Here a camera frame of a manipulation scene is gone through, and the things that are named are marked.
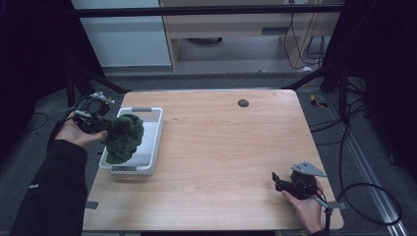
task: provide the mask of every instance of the green crumpled towel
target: green crumpled towel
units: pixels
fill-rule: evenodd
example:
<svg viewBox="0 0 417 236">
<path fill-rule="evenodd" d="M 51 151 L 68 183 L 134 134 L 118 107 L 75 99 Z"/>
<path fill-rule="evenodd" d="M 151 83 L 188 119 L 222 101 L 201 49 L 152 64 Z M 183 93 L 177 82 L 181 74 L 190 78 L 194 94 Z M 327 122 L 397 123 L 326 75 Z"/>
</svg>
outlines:
<svg viewBox="0 0 417 236">
<path fill-rule="evenodd" d="M 144 121 L 136 115 L 124 114 L 113 121 L 104 143 L 107 163 L 122 164 L 132 158 L 144 136 Z"/>
</svg>

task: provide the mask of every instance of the black sleeve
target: black sleeve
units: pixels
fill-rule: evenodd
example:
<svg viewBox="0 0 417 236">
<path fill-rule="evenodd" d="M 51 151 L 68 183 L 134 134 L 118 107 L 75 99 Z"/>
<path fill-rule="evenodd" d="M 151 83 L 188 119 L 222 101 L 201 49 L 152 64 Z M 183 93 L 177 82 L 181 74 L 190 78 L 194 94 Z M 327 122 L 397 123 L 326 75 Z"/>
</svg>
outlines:
<svg viewBox="0 0 417 236">
<path fill-rule="evenodd" d="M 82 235 L 87 152 L 54 141 L 19 208 L 10 235 Z"/>
<path fill-rule="evenodd" d="M 322 230 L 316 233 L 309 234 L 309 236 L 328 236 L 328 234 L 326 233 L 325 230 Z"/>
</svg>

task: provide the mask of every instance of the wooden table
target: wooden table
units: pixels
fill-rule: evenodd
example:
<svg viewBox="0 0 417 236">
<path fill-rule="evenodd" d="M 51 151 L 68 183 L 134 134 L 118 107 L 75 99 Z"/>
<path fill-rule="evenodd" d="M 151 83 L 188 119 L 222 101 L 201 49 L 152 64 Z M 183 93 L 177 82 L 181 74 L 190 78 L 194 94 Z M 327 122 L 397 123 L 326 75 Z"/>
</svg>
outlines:
<svg viewBox="0 0 417 236">
<path fill-rule="evenodd" d="M 126 106 L 164 111 L 155 172 L 99 169 L 89 194 L 98 206 L 86 209 L 85 230 L 301 228 L 271 180 L 272 171 L 289 180 L 291 164 L 305 160 L 324 170 L 294 91 L 140 91 L 126 94 Z M 320 181 L 333 200 L 328 179 Z M 331 228 L 342 225 L 335 210 Z"/>
</svg>

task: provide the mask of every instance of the white wall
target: white wall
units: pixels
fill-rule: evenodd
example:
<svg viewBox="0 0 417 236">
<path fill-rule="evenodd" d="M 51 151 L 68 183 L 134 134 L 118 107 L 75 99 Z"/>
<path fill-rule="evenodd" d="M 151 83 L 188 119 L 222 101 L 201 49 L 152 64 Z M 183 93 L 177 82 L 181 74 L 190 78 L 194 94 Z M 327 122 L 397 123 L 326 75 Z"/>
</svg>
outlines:
<svg viewBox="0 0 417 236">
<path fill-rule="evenodd" d="M 76 9 L 159 7 L 158 0 L 72 0 Z M 81 19 L 101 67 L 170 66 L 162 17 Z"/>
</svg>

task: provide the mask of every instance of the cable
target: cable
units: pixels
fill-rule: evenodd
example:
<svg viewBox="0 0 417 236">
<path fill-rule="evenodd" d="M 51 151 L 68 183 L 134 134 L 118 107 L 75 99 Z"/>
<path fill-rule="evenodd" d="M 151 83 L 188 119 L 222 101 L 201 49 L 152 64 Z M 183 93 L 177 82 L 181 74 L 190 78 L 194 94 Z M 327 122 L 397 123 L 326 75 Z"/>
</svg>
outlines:
<svg viewBox="0 0 417 236">
<path fill-rule="evenodd" d="M 359 81 L 359 85 L 353 83 L 352 81 L 350 81 L 349 79 L 347 79 L 348 85 L 350 86 L 350 88 L 352 90 L 354 90 L 356 93 L 360 94 L 360 95 L 364 95 L 365 94 L 365 90 L 362 88 L 362 80 Z"/>
<path fill-rule="evenodd" d="M 320 188 L 318 188 L 318 190 L 319 190 L 319 192 L 320 192 L 320 194 L 323 196 L 320 196 L 319 194 L 317 194 L 316 193 L 316 196 L 320 199 L 320 200 L 322 200 L 323 202 L 325 202 L 325 203 L 327 203 L 328 202 L 328 199 L 326 198 L 326 195 L 325 195 L 325 193 L 323 192 L 323 190 L 321 190 Z"/>
<path fill-rule="evenodd" d="M 24 130 L 25 133 L 32 132 L 32 131 L 36 131 L 36 130 L 42 128 L 48 122 L 48 120 L 49 120 L 48 115 L 45 114 L 45 113 L 43 113 L 43 112 L 35 112 L 35 113 L 33 113 L 33 115 L 43 115 L 45 117 L 45 121 L 43 121 L 43 123 L 41 125 L 39 125 L 38 127 L 29 129 L 29 130 Z"/>
<path fill-rule="evenodd" d="M 320 126 L 320 125 L 324 125 L 326 123 L 330 123 L 330 122 L 334 122 L 334 121 L 337 121 L 337 120 L 324 121 L 324 122 L 321 122 L 321 123 L 318 123 L 318 124 L 309 125 L 309 127 Z"/>
<path fill-rule="evenodd" d="M 78 105 L 83 102 L 85 99 L 89 98 L 89 95 L 84 95 L 78 102 L 76 102 L 73 106 L 69 107 L 68 109 L 66 109 L 65 111 L 60 111 L 57 112 L 56 114 L 59 113 L 64 113 L 64 115 L 62 116 L 62 118 L 56 123 L 56 125 L 54 126 L 54 128 L 52 129 L 51 134 L 49 135 L 49 140 L 48 140 L 48 145 L 47 145 L 47 150 L 49 150 L 49 148 L 51 147 L 53 141 L 55 140 L 56 135 L 58 134 L 58 132 L 61 130 L 62 126 L 64 125 L 64 123 L 69 120 L 68 116 L 71 114 L 71 112 L 75 111 L 78 107 Z"/>
<path fill-rule="evenodd" d="M 287 50 L 286 50 L 286 38 L 287 38 L 287 36 L 288 36 L 288 33 L 289 33 L 290 29 L 292 29 L 292 33 L 293 33 L 293 35 L 294 35 L 294 41 L 295 41 L 295 44 L 296 44 L 296 46 L 297 46 L 298 56 L 300 57 L 301 61 L 303 61 L 303 63 L 305 63 L 306 65 L 304 65 L 304 66 L 302 66 L 302 67 L 295 67 L 295 66 L 293 66 L 293 65 L 291 64 L 291 61 L 290 61 L 289 65 L 291 66 L 291 68 L 292 68 L 292 69 L 302 69 L 302 68 L 304 68 L 305 66 L 311 66 L 311 65 L 314 65 L 314 63 L 305 62 L 305 61 L 304 61 L 304 59 L 303 59 L 303 57 L 301 56 L 300 47 L 299 47 L 299 45 L 298 45 L 298 41 L 297 41 L 297 38 L 296 38 L 296 36 L 295 36 L 295 31 L 294 31 L 294 27 L 293 27 L 293 26 L 294 26 L 294 25 L 293 25 L 293 21 L 294 21 L 294 13 L 291 13 L 291 20 L 290 20 L 290 22 L 289 22 L 288 31 L 287 31 L 287 33 L 285 34 L 285 37 L 284 37 L 284 40 L 283 40 L 283 43 L 284 43 L 284 51 L 285 51 L 285 53 L 286 53 L 286 55 L 287 55 L 287 58 L 289 59 L 289 54 L 288 54 L 288 52 L 287 52 Z"/>
<path fill-rule="evenodd" d="M 361 215 L 362 217 L 364 217 L 364 218 L 366 218 L 367 220 L 369 220 L 369 221 L 371 221 L 371 222 L 373 222 L 373 223 L 376 223 L 376 224 L 379 224 L 379 225 L 381 225 L 381 226 L 390 226 L 390 225 L 395 225 L 396 223 L 398 223 L 400 220 L 401 220 L 401 218 L 402 218 L 402 207 L 401 207 L 401 204 L 395 199 L 395 197 L 394 197 L 394 195 L 393 194 L 391 194 L 389 191 L 387 191 L 386 189 L 384 189 L 384 188 L 382 188 L 382 187 L 380 187 L 380 186 L 378 186 L 378 185 L 375 185 L 375 184 L 371 184 L 371 183 L 356 183 L 356 184 L 351 184 L 351 185 L 349 185 L 348 187 L 346 187 L 345 189 L 343 189 L 343 191 L 340 193 L 340 195 L 337 197 L 337 201 L 339 202 L 340 201 L 340 199 L 344 196 L 344 198 L 346 199 L 346 192 L 348 191 L 348 190 L 350 190 L 350 189 L 352 189 L 352 188 L 355 188 L 355 187 L 359 187 L 359 186 L 368 186 L 368 187 L 372 187 L 372 188 L 376 188 L 376 189 L 378 189 L 378 190 L 380 190 L 380 191 L 382 191 L 382 192 L 384 192 L 385 194 L 387 194 L 388 196 L 389 196 L 389 198 L 393 201 L 393 202 L 395 202 L 395 204 L 396 204 L 396 209 L 398 210 L 398 217 L 397 217 L 397 219 L 396 220 L 394 220 L 394 221 L 392 221 L 392 222 L 388 222 L 388 223 L 386 223 L 386 222 L 383 222 L 383 221 L 378 221 L 378 220 L 375 220 L 375 219 L 373 219 L 373 218 L 371 218 L 371 217 L 369 217 L 369 216 L 367 216 L 366 214 L 364 214 L 362 211 L 360 211 L 359 209 L 357 209 L 351 202 L 349 202 L 349 206 L 356 212 L 356 213 L 358 213 L 359 215 Z"/>
<path fill-rule="evenodd" d="M 338 144 L 340 144 L 340 141 L 333 142 L 333 143 L 326 143 L 326 144 L 316 143 L 316 146 L 328 146 L 328 145 L 338 145 Z"/>
<path fill-rule="evenodd" d="M 363 111 L 364 110 L 364 106 L 362 105 L 362 106 L 359 106 L 359 107 L 357 107 L 356 109 L 354 109 L 353 111 L 351 111 L 351 108 L 353 107 L 353 104 L 354 103 L 356 103 L 356 102 L 359 102 L 359 101 L 362 101 L 362 98 L 359 98 L 359 99 L 357 99 L 357 100 L 355 100 L 355 101 L 353 101 L 352 102 L 352 104 L 349 106 L 349 109 L 348 109 L 348 117 L 349 117 L 349 119 L 347 119 L 347 123 L 346 123 L 346 127 L 345 127 L 345 130 L 344 130 L 344 132 L 343 132 L 343 136 L 342 136 L 342 138 L 341 138 L 341 141 L 340 141 L 340 148 L 339 148 L 339 166 L 338 166 L 338 171 L 339 171 L 339 184 L 340 184 L 340 189 L 341 189 L 341 193 L 340 193 L 340 195 L 337 197 L 337 201 L 339 202 L 339 200 L 342 198 L 342 197 L 344 197 L 345 198 L 345 201 L 349 204 L 349 206 L 356 212 L 356 213 L 358 213 L 360 216 L 362 216 L 363 218 L 365 218 L 365 219 L 367 219 L 367 220 L 369 220 L 369 221 L 371 221 L 371 222 L 373 222 L 373 223 L 376 223 L 376 224 L 379 224 L 379 225 L 382 225 L 382 226 L 390 226 L 390 225 L 394 225 L 394 224 L 396 224 L 396 223 L 398 223 L 400 220 L 401 220 L 401 218 L 402 218 L 402 208 L 401 208 L 401 205 L 400 205 L 400 203 L 395 199 L 395 197 L 393 196 L 393 194 L 391 194 L 389 191 L 387 191 L 387 190 L 385 190 L 384 188 L 382 188 L 382 187 L 380 187 L 380 186 L 378 186 L 378 185 L 375 185 L 375 184 L 371 184 L 371 183 L 355 183 L 355 184 L 351 184 L 351 185 L 349 185 L 348 187 L 346 187 L 346 188 L 344 188 L 344 184 L 343 184 L 343 178 L 342 178 L 342 158 L 343 158 L 343 145 L 344 145 L 344 141 L 346 140 L 346 138 L 347 138 L 347 136 L 349 135 L 349 133 L 350 133 L 350 118 L 352 117 L 352 113 L 357 113 L 357 112 L 359 112 L 359 111 Z M 348 191 L 348 190 L 350 190 L 350 189 L 352 189 L 352 188 L 354 188 L 354 187 L 358 187 L 358 186 L 369 186 L 369 187 L 373 187 L 373 188 L 377 188 L 377 189 L 379 189 L 379 190 L 381 190 L 381 191 L 383 191 L 384 193 L 386 193 L 394 202 L 395 202 L 395 204 L 396 204 L 396 208 L 397 208 L 397 210 L 398 210 L 398 218 L 396 219 L 396 220 L 394 220 L 394 221 L 392 221 L 392 222 L 382 222 L 382 221 L 378 221 L 378 220 L 375 220 L 375 219 L 373 219 L 373 218 L 371 218 L 371 217 L 369 217 L 369 216 L 367 216 L 366 214 L 364 214 L 362 211 L 360 211 L 358 208 L 356 208 L 350 201 L 349 201 L 349 199 L 348 199 L 348 197 L 346 196 L 346 192 Z"/>
<path fill-rule="evenodd" d="M 334 121 L 333 123 L 331 123 L 331 124 L 329 124 L 329 125 L 326 125 L 326 126 L 324 126 L 324 127 L 322 127 L 322 128 L 320 128 L 320 129 L 317 129 L 317 130 L 312 130 L 312 131 L 310 131 L 311 133 L 316 133 L 316 132 L 318 132 L 318 131 L 322 131 L 322 130 L 325 130 L 325 129 L 328 129 L 328 128 L 330 128 L 330 127 L 332 127 L 332 126 L 334 126 L 334 125 L 337 125 L 338 123 L 340 123 L 342 120 L 340 119 L 340 120 L 336 120 L 336 121 Z"/>
<path fill-rule="evenodd" d="M 316 64 L 316 67 L 319 69 L 320 67 L 322 67 L 321 64 L 323 64 L 323 61 L 324 61 L 325 55 L 326 55 L 326 53 L 324 52 L 325 51 L 325 37 L 321 36 L 319 52 L 315 52 L 315 53 L 312 53 L 312 52 L 309 51 L 310 47 L 312 45 L 313 39 L 314 39 L 313 36 L 310 37 L 310 40 L 309 40 L 309 43 L 308 43 L 307 49 L 306 49 L 306 55 L 307 55 L 308 58 L 316 60 L 315 64 Z"/>
</svg>

